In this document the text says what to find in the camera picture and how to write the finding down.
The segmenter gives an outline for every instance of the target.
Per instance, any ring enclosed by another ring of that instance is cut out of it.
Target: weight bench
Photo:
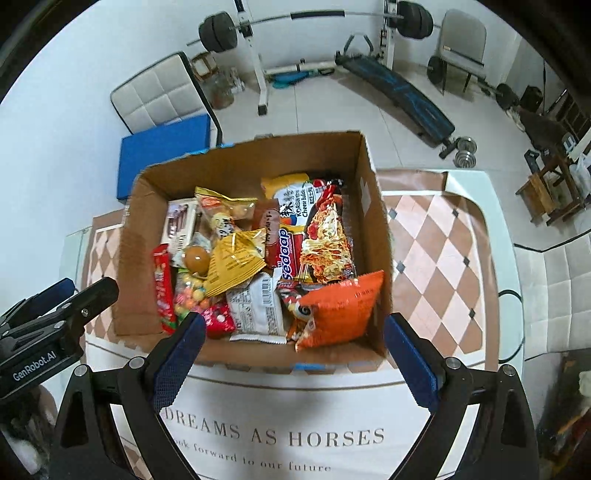
[[[456,127],[431,100],[401,75],[366,55],[337,55],[335,62],[400,106],[434,142],[445,146],[450,144],[449,137]]]

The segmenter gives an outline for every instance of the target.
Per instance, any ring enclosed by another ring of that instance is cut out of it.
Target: cardboard box
[[[295,353],[294,344],[207,340],[199,363],[291,368],[382,361],[382,327],[392,311],[392,253],[388,219],[366,142],[359,132],[262,138],[152,166],[135,181],[128,200],[119,253],[117,335],[161,332],[154,295],[151,251],[160,243],[170,200],[190,197],[201,186],[231,197],[264,198],[261,177],[330,173],[351,195],[353,247],[359,274],[384,270],[384,285],[366,336],[345,345]]]

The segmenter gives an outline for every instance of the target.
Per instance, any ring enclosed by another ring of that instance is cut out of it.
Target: blue gripper pad
[[[154,373],[152,380],[154,411],[159,412],[162,408],[173,404],[193,362],[205,343],[205,328],[205,319],[199,314],[190,313],[173,336],[160,340],[158,345],[163,342],[171,342],[172,348],[163,352],[166,358],[160,360],[160,367]]]
[[[40,294],[32,297],[30,307],[31,319],[45,315],[61,302],[66,301],[74,295],[75,290],[74,282],[69,278],[64,278]]]
[[[386,317],[384,342],[406,380],[417,405],[428,408],[431,413],[434,413],[439,404],[437,378],[395,320],[394,315]]]

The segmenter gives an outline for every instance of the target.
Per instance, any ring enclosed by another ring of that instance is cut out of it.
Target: egg
[[[183,263],[187,270],[201,277],[207,275],[209,270],[209,254],[198,245],[187,247],[183,250]]]

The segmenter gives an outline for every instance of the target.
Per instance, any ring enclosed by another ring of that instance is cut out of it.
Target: red snack package
[[[205,318],[208,338],[217,340],[236,330],[234,319],[225,300],[221,300],[201,313]]]
[[[278,266],[286,280],[312,282],[308,266],[300,262],[301,244],[304,241],[303,226],[281,225],[278,233]]]
[[[173,310],[174,291],[168,244],[162,244],[154,248],[152,255],[154,256],[156,308],[162,323],[162,330],[167,333],[174,333],[177,329],[177,318]]]
[[[255,210],[252,215],[252,229],[267,229],[267,238],[265,240],[265,262],[267,267],[279,267],[279,200],[267,199],[257,200]]]

